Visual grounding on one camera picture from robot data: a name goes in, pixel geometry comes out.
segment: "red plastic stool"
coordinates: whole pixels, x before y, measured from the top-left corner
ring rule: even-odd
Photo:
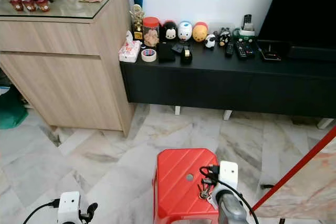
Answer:
[[[197,186],[204,177],[199,168],[218,165],[215,154],[204,148],[170,149],[157,158],[153,179],[154,224],[184,219],[210,219],[212,224],[218,224],[218,211],[198,197]]]

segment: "marble floor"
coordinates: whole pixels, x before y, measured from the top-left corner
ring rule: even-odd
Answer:
[[[139,104],[125,138],[87,129],[52,133],[30,111],[19,127],[0,130],[0,223],[22,223],[36,207],[70,190],[80,191],[84,210],[99,204],[92,224],[152,223],[151,180],[156,156],[166,148],[204,147],[219,160],[237,162],[238,189],[253,205],[263,193],[260,183],[276,183],[330,129],[317,129],[315,119],[275,114],[236,111],[222,119],[222,110],[183,107],[176,116],[171,106]],[[44,208],[29,224],[56,219],[56,209]]]

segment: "cabinet drawer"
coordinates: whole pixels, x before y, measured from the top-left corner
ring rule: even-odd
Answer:
[[[0,63],[49,125],[122,130],[98,57],[6,53]]]
[[[0,51],[98,55],[90,24],[0,22]]]

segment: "cable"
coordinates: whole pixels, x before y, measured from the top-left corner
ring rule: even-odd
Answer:
[[[31,216],[33,216],[34,213],[36,213],[38,210],[40,210],[43,207],[54,207],[54,208],[58,208],[59,206],[59,199],[55,199],[49,203],[43,204],[41,206],[39,206],[38,208],[36,208],[27,218],[26,220],[23,222],[23,224],[26,224],[27,221],[31,218]]]
[[[224,183],[222,181],[220,181],[218,178],[216,178],[215,176],[212,176],[211,173],[205,173],[202,171],[202,169],[207,169],[209,171],[209,169],[211,169],[212,167],[209,167],[209,166],[202,166],[199,171],[202,175],[204,175],[205,177],[208,177],[210,179],[213,179],[214,181],[216,181],[217,183],[220,183],[222,184],[223,186],[226,186],[227,188],[229,188],[230,190],[232,190],[243,202],[244,204],[247,206],[247,208],[250,210],[253,218],[254,218],[254,221],[256,224],[259,224],[258,222],[258,219],[257,219],[257,216],[256,214],[254,213],[252,207],[249,205],[249,203],[243,198],[243,195],[240,194],[237,190],[235,190],[232,186],[228,185],[227,183]]]

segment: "red cup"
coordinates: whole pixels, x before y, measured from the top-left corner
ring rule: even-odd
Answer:
[[[34,0],[23,0],[22,3],[26,6],[28,11],[33,12],[36,10],[35,1]]]
[[[9,2],[12,4],[14,10],[23,10],[22,0],[11,0]]]
[[[37,0],[35,3],[40,7],[43,12],[49,11],[48,0]]]

